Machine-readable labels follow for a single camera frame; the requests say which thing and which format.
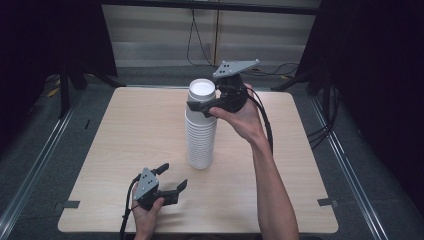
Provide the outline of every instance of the finger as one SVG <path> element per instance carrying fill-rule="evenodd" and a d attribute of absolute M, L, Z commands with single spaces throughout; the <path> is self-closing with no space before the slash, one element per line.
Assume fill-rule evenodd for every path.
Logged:
<path fill-rule="evenodd" d="M 132 189 L 132 195 L 134 196 L 134 194 L 135 194 L 135 192 L 136 192 L 136 190 L 137 190 L 137 186 L 138 186 L 138 181 L 137 182 L 135 182 L 135 184 L 134 184 L 134 186 L 133 186 L 133 189 Z"/>
<path fill-rule="evenodd" d="M 165 202 L 164 198 L 156 199 L 156 201 L 153 203 L 153 207 L 150 210 L 150 212 L 154 213 L 155 215 L 158 214 L 158 212 L 162 208 L 164 202 Z"/>
<path fill-rule="evenodd" d="M 211 109 L 209 109 L 209 113 L 227 122 L 231 119 L 231 113 L 219 107 L 212 107 Z"/>
<path fill-rule="evenodd" d="M 247 91 L 248 93 L 249 93 L 249 95 L 251 96 L 251 97 L 253 97 L 253 86 L 252 85 L 250 85 L 250 84 L 248 84 L 248 83 L 245 83 L 244 84 L 247 88 L 248 88 L 248 90 L 249 90 L 249 88 L 251 89 L 251 90 L 249 90 L 249 91 Z"/>

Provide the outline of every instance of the floor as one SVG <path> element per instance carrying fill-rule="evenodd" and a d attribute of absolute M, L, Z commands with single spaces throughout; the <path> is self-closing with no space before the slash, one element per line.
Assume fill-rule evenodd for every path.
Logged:
<path fill-rule="evenodd" d="M 261 70 L 272 72 L 274 69 L 273 66 L 264 66 Z M 213 71 L 214 69 L 206 66 L 118 68 L 119 78 L 115 80 L 138 86 L 187 87 L 189 82 L 196 78 L 210 78 Z M 243 75 L 243 79 L 260 91 L 269 91 L 270 87 L 287 81 L 274 75 Z M 60 114 L 60 92 L 47 97 L 46 95 L 57 86 L 55 81 L 46 83 L 45 91 L 28 114 L 26 124 L 10 146 L 1 153 L 0 239 L 118 238 L 119 226 L 116 230 L 111 230 L 111 233 L 69 234 L 57 229 L 61 206 L 68 200 L 114 90 L 94 77 L 87 76 L 87 80 L 89 85 L 85 91 L 71 92 L 71 99 L 75 100 L 72 114 L 66 118 L 66 122 L 59 122 L 59 125 L 63 123 L 64 126 L 60 131 L 55 128 Z M 310 134 L 322 128 L 322 125 L 316 110 L 319 110 L 317 102 L 319 106 L 320 101 L 316 100 L 319 100 L 320 96 L 308 96 L 305 90 L 307 85 L 308 83 L 296 84 L 287 92 L 293 95 L 305 133 Z M 51 139 L 55 129 L 59 132 L 59 138 Z M 335 135 L 332 135 L 332 139 L 337 137 L 342 146 L 341 156 L 337 157 L 335 154 L 330 138 L 325 138 L 313 153 L 328 195 L 333 200 L 339 230 L 326 235 L 303 233 L 302 237 L 424 239 L 422 216 L 396 179 L 376 158 L 366 140 L 361 138 L 343 101 L 338 108 L 333 130 Z M 53 143 L 51 149 L 45 148 L 48 141 Z M 33 176 L 29 175 L 34 172 L 31 169 L 37 170 L 39 174 L 29 181 L 26 177 Z M 379 223 L 381 227 L 373 227 L 371 223 Z M 157 236 L 158 239 L 182 237 L 186 236 Z M 254 239 L 256 236 L 215 237 Z"/>

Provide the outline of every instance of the black cable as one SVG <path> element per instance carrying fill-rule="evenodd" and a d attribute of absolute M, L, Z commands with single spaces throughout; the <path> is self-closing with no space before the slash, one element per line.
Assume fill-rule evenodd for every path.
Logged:
<path fill-rule="evenodd" d="M 140 207 L 140 204 L 137 204 L 135 207 L 131 208 L 131 211 L 134 210 L 136 207 Z"/>
<path fill-rule="evenodd" d="M 278 73 L 278 70 L 280 70 L 281 67 L 283 66 L 287 66 L 287 65 L 296 65 L 296 67 L 294 67 L 292 70 L 288 71 L 288 72 L 284 72 L 284 73 Z M 298 63 L 283 63 L 281 65 L 279 65 L 277 67 L 276 70 L 274 70 L 271 73 L 266 73 L 266 72 L 242 72 L 242 74 L 246 74 L 246 75 L 251 75 L 251 76 L 257 76 L 257 77 L 265 77 L 265 76 L 280 76 L 280 75 L 288 75 L 290 73 L 293 73 L 294 71 L 296 71 L 299 67 Z"/>
<path fill-rule="evenodd" d="M 252 91 L 255 94 L 255 96 L 258 98 L 258 100 L 259 100 L 259 102 L 258 102 L 254 97 L 252 97 L 249 94 L 247 94 L 247 97 L 250 100 L 252 100 L 252 102 L 255 103 L 255 105 L 259 108 L 259 111 L 261 111 L 262 118 L 263 118 L 264 124 L 265 124 L 266 135 L 268 137 L 269 147 L 271 148 L 271 153 L 273 153 L 274 152 L 274 146 L 273 146 L 274 145 L 274 140 L 272 138 L 271 123 L 268 120 L 268 116 L 266 115 L 265 108 L 264 108 L 264 106 L 263 106 L 263 104 L 261 102 L 261 99 L 259 98 L 258 94 L 256 94 L 256 92 L 253 91 L 253 89 L 251 89 L 251 88 L 247 88 L 247 89 L 249 89 L 250 91 Z"/>
<path fill-rule="evenodd" d="M 320 131 L 324 130 L 324 133 L 322 133 L 320 136 L 318 136 L 317 138 L 309 141 L 309 143 L 313 143 L 317 140 L 319 140 L 313 147 L 312 150 L 315 149 L 327 136 L 328 134 L 331 132 L 331 130 L 334 127 L 334 123 L 336 121 L 336 117 L 337 117 L 337 112 L 338 112 L 338 108 L 340 105 L 340 94 L 338 91 L 336 91 L 335 86 L 333 85 L 333 97 L 332 97 L 332 101 L 333 101 L 333 116 L 331 117 L 330 121 L 328 122 L 328 124 L 326 126 L 324 126 L 323 128 L 319 129 L 318 131 L 308 134 L 308 137 L 315 135 L 317 133 L 319 133 Z"/>
<path fill-rule="evenodd" d="M 125 212 L 124 215 L 122 216 L 122 224 L 121 224 L 121 230 L 119 231 L 119 236 L 121 240 L 125 239 L 125 228 L 127 227 L 127 222 L 128 222 L 128 217 L 130 216 L 130 213 L 133 209 L 130 209 L 129 204 L 130 204 L 130 198 L 131 198 L 131 191 L 134 187 L 134 184 L 140 180 L 140 176 L 141 173 L 137 175 L 136 178 L 134 178 L 130 184 L 130 187 L 128 188 L 128 193 L 127 193 L 127 202 L 125 204 Z"/>
<path fill-rule="evenodd" d="M 193 66 L 211 66 L 213 68 L 216 69 L 216 67 L 214 65 L 212 65 L 211 62 L 209 62 L 208 57 L 206 56 L 205 50 L 203 49 L 203 43 L 202 43 L 202 39 L 200 38 L 200 34 L 199 34 L 199 29 L 197 28 L 197 23 L 196 23 L 196 18 L 194 17 L 194 9 L 191 9 L 191 16 L 192 16 L 192 21 L 191 21 L 191 27 L 190 27 L 190 37 L 188 39 L 188 44 L 187 44 L 187 61 L 193 65 Z M 199 39 L 199 43 L 200 43 L 200 48 L 202 49 L 203 52 L 203 56 L 205 57 L 206 61 L 209 63 L 209 65 L 207 64 L 195 64 L 193 63 L 190 58 L 189 58 L 189 52 L 190 52 L 190 43 L 191 43 L 191 35 L 193 33 L 193 26 L 196 29 L 197 32 L 197 37 Z"/>

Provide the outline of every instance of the left hand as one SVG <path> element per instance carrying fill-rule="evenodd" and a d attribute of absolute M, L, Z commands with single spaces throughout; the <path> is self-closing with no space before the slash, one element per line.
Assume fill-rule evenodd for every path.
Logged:
<path fill-rule="evenodd" d="M 137 189 L 138 182 L 135 184 L 132 195 L 134 196 L 135 191 Z M 138 204 L 137 201 L 133 200 L 131 204 L 131 209 L 133 212 L 134 220 L 135 220 L 135 228 L 136 228 L 136 240 L 147 240 L 150 239 L 156 228 L 156 221 L 159 210 L 162 208 L 164 198 L 158 198 L 150 211 L 143 209 L 141 206 L 136 207 Z"/>

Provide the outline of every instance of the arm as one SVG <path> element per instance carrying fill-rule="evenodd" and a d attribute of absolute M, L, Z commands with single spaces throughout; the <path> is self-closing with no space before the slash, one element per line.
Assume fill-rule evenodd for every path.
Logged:
<path fill-rule="evenodd" d="M 252 147 L 258 221 L 263 238 L 299 239 L 296 216 L 275 165 L 256 105 L 247 100 L 237 113 L 229 113 L 221 108 L 211 108 L 209 113 L 231 124 Z"/>

